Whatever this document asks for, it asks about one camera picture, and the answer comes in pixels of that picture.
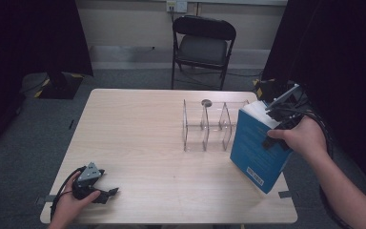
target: finger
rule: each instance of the finger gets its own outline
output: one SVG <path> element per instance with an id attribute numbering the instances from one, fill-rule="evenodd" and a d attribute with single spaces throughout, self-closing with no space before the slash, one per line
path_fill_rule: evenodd
<path id="1" fill-rule="evenodd" d="M 72 191 L 72 183 L 73 181 L 80 175 L 80 171 L 76 172 L 67 182 L 67 184 L 65 185 L 65 189 L 64 192 L 69 192 Z"/>
<path id="2" fill-rule="evenodd" d="M 270 130 L 267 135 L 272 138 L 284 139 L 284 130 Z"/>
<path id="3" fill-rule="evenodd" d="M 95 199 L 97 199 L 99 196 L 100 196 L 100 191 L 96 190 L 96 191 L 92 192 L 91 194 L 89 194 L 87 197 L 81 199 L 80 203 L 82 204 L 82 206 L 85 207 L 86 205 L 90 204 Z"/>

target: chair leg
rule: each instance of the chair leg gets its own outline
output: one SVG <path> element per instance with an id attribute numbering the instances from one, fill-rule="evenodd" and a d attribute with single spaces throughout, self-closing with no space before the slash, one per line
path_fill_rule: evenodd
<path id="1" fill-rule="evenodd" d="M 224 87 L 224 81 L 225 81 L 226 74 L 227 74 L 227 70 L 223 70 L 221 72 L 221 75 L 219 76 L 221 78 L 221 85 L 219 86 L 219 91 L 222 91 L 222 88 Z"/>
<path id="2" fill-rule="evenodd" d="M 172 82 L 171 82 L 171 89 L 174 88 L 174 60 L 172 61 Z"/>

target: chair seat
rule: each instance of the chair seat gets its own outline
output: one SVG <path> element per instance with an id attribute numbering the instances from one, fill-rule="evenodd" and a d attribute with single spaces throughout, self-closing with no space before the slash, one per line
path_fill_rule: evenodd
<path id="1" fill-rule="evenodd" d="M 180 43 L 176 59 L 223 66 L 227 54 L 224 40 L 185 35 Z"/>

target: person's hand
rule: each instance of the person's hand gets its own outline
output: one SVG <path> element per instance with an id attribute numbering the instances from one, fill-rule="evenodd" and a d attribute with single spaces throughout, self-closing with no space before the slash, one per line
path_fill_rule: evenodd
<path id="1" fill-rule="evenodd" d="M 54 216 L 49 228 L 66 228 L 89 203 L 97 199 L 100 191 L 95 191 L 83 199 L 77 199 L 72 194 L 72 183 L 80 172 L 68 180 L 61 198 L 58 200 Z"/>
<path id="2" fill-rule="evenodd" d="M 292 130 L 270 130 L 267 135 L 285 140 L 287 145 L 304 158 L 327 155 L 326 139 L 319 125 L 304 116 Z"/>

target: white wall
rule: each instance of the white wall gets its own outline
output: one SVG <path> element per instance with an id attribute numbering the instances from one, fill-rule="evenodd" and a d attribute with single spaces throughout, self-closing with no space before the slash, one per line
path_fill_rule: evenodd
<path id="1" fill-rule="evenodd" d="M 172 19 L 165 1 L 78 0 L 89 46 L 171 47 Z M 196 3 L 187 14 L 195 14 Z M 235 49 L 269 50 L 285 6 L 201 3 L 202 16 L 223 19 L 237 31 Z"/>

